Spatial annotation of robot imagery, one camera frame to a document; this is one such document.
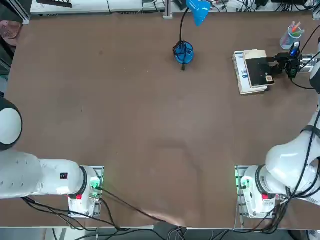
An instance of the sticker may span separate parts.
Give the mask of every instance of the sticker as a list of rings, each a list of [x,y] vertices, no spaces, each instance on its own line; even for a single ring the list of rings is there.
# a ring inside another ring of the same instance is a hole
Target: sticker
[[[60,173],[60,179],[68,179],[68,173],[67,172],[61,172]]]
[[[273,82],[274,80],[272,79],[272,76],[266,76],[265,77],[266,81],[269,82]]]

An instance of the wire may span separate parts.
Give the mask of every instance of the wire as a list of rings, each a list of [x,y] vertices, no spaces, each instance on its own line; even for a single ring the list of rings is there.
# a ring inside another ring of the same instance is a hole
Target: wire
[[[80,213],[80,212],[54,208],[54,207],[51,207],[51,206],[48,206],[48,205],[44,205],[44,204],[38,203],[38,202],[36,202],[36,201],[34,201],[34,200],[30,199],[30,198],[27,198],[27,197],[22,197],[22,199],[23,199],[25,202],[28,202],[29,204],[36,205],[36,206],[38,206],[38,207],[46,208],[46,209],[53,210],[53,211],[57,211],[57,212],[63,212],[63,213],[68,213],[68,214],[76,214],[76,215],[84,216],[84,217],[86,217],[86,218],[89,218],[89,219],[92,219],[92,220],[96,220],[96,221],[98,221],[98,222],[105,223],[105,224],[109,224],[109,225],[113,226],[113,224],[112,224],[111,222],[108,222],[108,221],[105,221],[105,220],[101,220],[101,219],[95,218],[95,217],[93,217],[93,216],[88,216],[88,215],[85,215],[85,214]]]
[[[118,232],[120,232],[120,231],[128,231],[129,229],[127,229],[127,228],[120,228],[119,226],[117,226],[117,224],[116,224],[115,221],[114,221],[114,218],[112,217],[111,210],[110,210],[107,202],[106,202],[104,199],[102,199],[102,198],[100,198],[100,200],[101,200],[101,202],[105,205],[105,207],[106,207],[106,209],[107,209],[107,211],[108,211],[109,218],[110,218],[110,220],[111,220],[114,228],[115,228]]]
[[[183,13],[182,19],[181,19],[181,23],[180,23],[180,35],[179,35],[179,41],[176,43],[176,45],[173,47],[172,51],[173,51],[173,55],[175,58],[178,58],[181,62],[182,62],[182,70],[184,71],[186,69],[186,63],[185,63],[185,59],[188,53],[188,50],[190,52],[192,52],[194,50],[194,48],[192,47],[192,45],[187,42],[182,40],[182,25],[184,23],[184,19],[185,16],[188,12],[189,8],[187,7],[185,12]]]
[[[96,187],[95,189],[100,190],[100,191],[103,191],[103,192],[109,194],[110,196],[114,197],[115,199],[117,199],[117,200],[120,201],[121,203],[127,205],[129,208],[131,208],[131,209],[133,209],[133,210],[141,213],[142,215],[145,215],[145,216],[148,217],[148,218],[151,218],[151,219],[156,220],[156,221],[159,221],[159,222],[165,222],[165,221],[163,221],[162,219],[159,219],[159,218],[157,218],[157,217],[151,216],[151,215],[145,213],[144,211],[140,210],[139,208],[137,208],[137,207],[135,207],[135,206],[132,206],[131,204],[129,204],[129,203],[125,202],[124,200],[122,200],[120,197],[118,197],[118,196],[114,195],[113,193],[111,193],[111,192],[103,189],[102,187]]]
[[[157,235],[160,239],[162,240],[167,240],[165,239],[164,237],[162,237],[159,233],[157,233],[155,230],[153,229],[135,229],[135,230],[132,230],[132,231],[127,231],[127,232],[121,232],[121,233],[118,233],[118,234],[99,234],[99,237],[118,237],[118,236],[123,236],[123,235],[127,235],[127,234],[132,234],[132,233],[135,233],[135,232],[142,232],[142,231],[147,231],[147,232],[153,232],[155,235]],[[81,237],[78,237],[77,239],[75,240],[82,240],[82,239],[86,239],[86,238],[91,238],[91,237],[95,237],[96,234],[92,234],[92,233],[89,233],[87,235],[84,235],[84,236],[81,236]]]
[[[249,9],[248,9],[248,6],[246,6],[245,0],[243,0],[243,1],[236,0],[236,1],[242,4],[241,9],[245,6],[245,7],[246,7],[246,10],[249,10]]]
[[[275,10],[275,12],[277,12],[280,9],[280,7],[282,6],[283,3],[284,3],[284,0],[281,0],[281,4],[278,6],[278,8]]]
[[[154,4],[155,9],[158,11],[158,9],[156,7],[156,1],[158,1],[158,0],[153,0],[152,2],[148,2],[148,4]],[[137,13],[140,13],[141,11],[143,11],[145,7],[146,6],[144,6],[144,1],[142,1],[142,8]]]
[[[224,0],[221,0],[221,2],[222,2],[222,4],[223,4],[223,7],[224,7],[224,9],[225,9],[225,12],[228,12],[227,6],[226,6],[226,4],[225,4],[225,1],[224,1]]]
[[[316,55],[314,55],[305,65],[303,65],[303,67],[301,67],[300,69],[299,69],[299,72],[301,71],[301,69],[303,69],[305,66],[307,66],[309,63],[311,63],[311,61],[313,60],[313,59],[315,59],[318,55],[320,54],[320,51],[316,54]]]
[[[310,39],[313,37],[313,35],[315,34],[315,32],[318,30],[318,28],[320,28],[320,25],[317,26],[317,27],[315,28],[315,30],[313,30],[313,32],[311,33],[310,37],[308,38],[308,40],[306,41],[306,43],[304,44],[304,46],[303,46],[303,48],[302,48],[302,50],[301,50],[301,52],[300,52],[300,56],[302,55],[302,52],[304,51],[305,47],[307,46],[307,44],[309,43]]]
[[[213,5],[213,4],[211,4],[211,6],[213,7],[213,8],[215,8],[215,9],[217,9],[218,10],[218,12],[220,13],[220,10],[219,10],[219,8],[217,8],[215,5]]]
[[[55,240],[58,240],[57,235],[56,235],[56,231],[54,228],[52,228],[52,232],[53,232],[53,236]]]
[[[302,167],[302,171],[301,171],[301,175],[299,177],[299,180],[298,180],[298,182],[297,182],[297,184],[296,184],[296,186],[294,188],[294,191],[292,193],[291,193],[290,189],[287,188],[287,192],[288,192],[287,202],[280,206],[279,217],[277,218],[277,215],[278,215],[278,213],[277,213],[275,218],[273,219],[272,223],[268,227],[265,228],[267,231],[271,230],[270,232],[268,232],[269,234],[274,233],[278,229],[280,222],[282,221],[282,219],[284,218],[284,216],[285,216],[285,214],[287,212],[289,203],[291,202],[292,199],[294,199],[296,197],[296,193],[298,191],[298,188],[299,188],[299,186],[301,184],[301,181],[303,179],[303,176],[305,174],[305,171],[306,171],[306,168],[307,168],[307,165],[308,165],[311,146],[312,146],[312,142],[313,142],[314,135],[315,135],[315,129],[317,127],[319,118],[320,118],[320,109],[318,110],[318,113],[317,113],[315,121],[314,121],[314,125],[312,127],[310,140],[309,140],[309,144],[308,144],[308,148],[307,148],[307,152],[306,152],[306,157],[305,157],[305,161],[304,161],[304,164],[303,164],[303,167]],[[315,192],[310,193],[310,195],[315,194],[319,190],[320,190],[320,187]]]
[[[297,198],[303,197],[307,192],[312,190],[314,188],[314,186],[316,185],[318,178],[319,178],[319,175],[320,175],[320,157],[317,157],[317,159],[318,159],[318,168],[316,170],[316,175],[315,175],[313,183],[306,190],[297,194]]]
[[[112,14],[111,10],[110,10],[110,5],[109,5],[109,0],[106,0],[107,4],[108,4],[108,9],[109,9],[109,13]]]
[[[105,240],[109,240],[110,238],[114,237],[115,235],[117,235],[119,231],[116,231],[114,234],[112,234],[111,236],[107,237]]]
[[[230,230],[225,230],[225,231],[222,231],[220,232],[217,236],[215,236],[214,238],[212,238],[212,240],[216,240],[218,237],[222,236],[219,240],[222,240],[224,238],[224,236],[230,232]]]
[[[63,214],[63,213],[57,213],[57,212],[55,212],[55,211],[53,211],[53,210],[51,210],[51,209],[49,209],[49,208],[47,208],[47,209],[50,210],[50,211],[46,211],[46,210],[43,210],[43,209],[39,209],[39,208],[31,205],[31,204],[30,204],[27,200],[25,200],[25,199],[22,198],[22,200],[24,200],[24,202],[25,202],[29,207],[31,207],[31,208],[39,211],[39,212],[56,215],[56,216],[60,217],[61,219],[63,219],[67,224],[69,224],[71,227],[73,227],[73,228],[76,229],[76,230],[86,230],[86,231],[88,231],[88,232],[95,232],[95,231],[97,230],[97,229],[96,229],[96,230],[87,229],[87,228],[85,228],[78,220],[74,219],[74,218],[71,217],[71,216],[65,215],[65,214]],[[79,224],[79,226],[80,226],[81,228],[78,228],[78,227],[74,226],[74,225],[71,224],[68,220],[64,219],[62,216],[74,220],[75,222],[77,222],[77,224]]]
[[[157,5],[156,5],[155,2],[153,3],[153,5],[154,5],[154,7],[155,7],[155,10],[156,10],[157,12],[159,12],[159,10],[158,10]]]
[[[293,83],[294,85],[296,85],[298,88],[305,89],[305,90],[313,90],[313,89],[314,89],[313,87],[300,86],[300,85],[298,85],[297,83],[295,83],[292,78],[290,78],[290,81],[291,81],[291,83]]]

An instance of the pen holder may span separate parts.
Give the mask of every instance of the pen holder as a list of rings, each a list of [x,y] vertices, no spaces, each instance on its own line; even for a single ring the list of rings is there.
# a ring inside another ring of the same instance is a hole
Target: pen holder
[[[292,32],[292,28],[294,26],[295,25],[289,26],[287,31],[283,35],[283,37],[280,39],[280,46],[284,50],[289,50],[291,48],[292,44],[294,44],[294,42],[298,41],[298,39],[301,38],[301,36],[303,34],[300,27],[298,27],[298,29],[295,31],[296,33],[299,33],[299,34],[295,34],[295,32]]]

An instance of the tabletop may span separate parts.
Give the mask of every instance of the tabletop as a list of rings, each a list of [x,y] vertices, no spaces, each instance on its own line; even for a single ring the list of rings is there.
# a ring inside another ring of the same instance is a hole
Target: tabletop
[[[317,26],[309,12],[191,14],[182,38],[194,60],[181,71],[172,48],[180,17],[161,14],[85,15],[33,19],[23,27],[6,98],[21,111],[15,149],[38,158],[104,166],[104,187],[145,212],[194,228],[233,228],[236,165],[262,165],[275,145],[300,134],[317,94],[286,75],[263,94],[240,96],[232,55],[282,52],[279,40],[301,22],[304,44]],[[316,53],[318,34],[304,53]],[[296,81],[308,86],[309,74]],[[115,222],[155,222],[103,196]],[[65,196],[41,203],[67,208]],[[21,199],[0,201],[0,226],[65,226]],[[293,200],[282,228],[318,229],[320,208]],[[108,220],[102,208],[101,219]],[[255,220],[245,220],[253,228]],[[105,226],[86,220],[89,227]]]

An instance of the book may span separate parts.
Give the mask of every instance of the book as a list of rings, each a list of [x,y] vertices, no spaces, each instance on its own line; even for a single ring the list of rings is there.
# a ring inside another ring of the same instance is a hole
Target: book
[[[243,52],[245,67],[251,88],[275,84],[271,76],[271,67],[264,50],[249,50]]]
[[[251,87],[249,76],[244,60],[244,51],[235,51],[232,57],[238,88],[241,95],[263,92],[268,89],[267,86]]]

